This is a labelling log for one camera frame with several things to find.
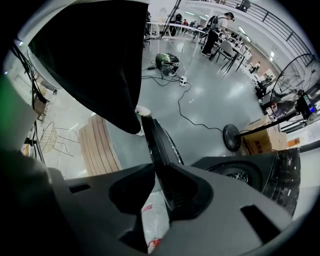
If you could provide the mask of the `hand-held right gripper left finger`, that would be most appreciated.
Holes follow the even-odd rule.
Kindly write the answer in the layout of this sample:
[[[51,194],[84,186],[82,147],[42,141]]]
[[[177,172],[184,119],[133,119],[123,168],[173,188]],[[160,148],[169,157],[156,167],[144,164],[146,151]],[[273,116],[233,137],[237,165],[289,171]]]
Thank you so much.
[[[141,209],[155,185],[153,164],[65,180],[48,170],[57,205],[75,240],[72,255],[146,256]]]

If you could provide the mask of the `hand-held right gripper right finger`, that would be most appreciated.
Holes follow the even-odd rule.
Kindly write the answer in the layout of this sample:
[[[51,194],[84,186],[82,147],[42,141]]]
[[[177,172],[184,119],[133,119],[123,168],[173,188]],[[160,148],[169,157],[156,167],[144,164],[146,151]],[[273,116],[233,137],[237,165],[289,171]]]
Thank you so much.
[[[196,218],[174,220],[154,256],[269,256],[272,240],[292,216],[277,203],[234,178],[192,166],[179,171],[209,183],[211,202]]]

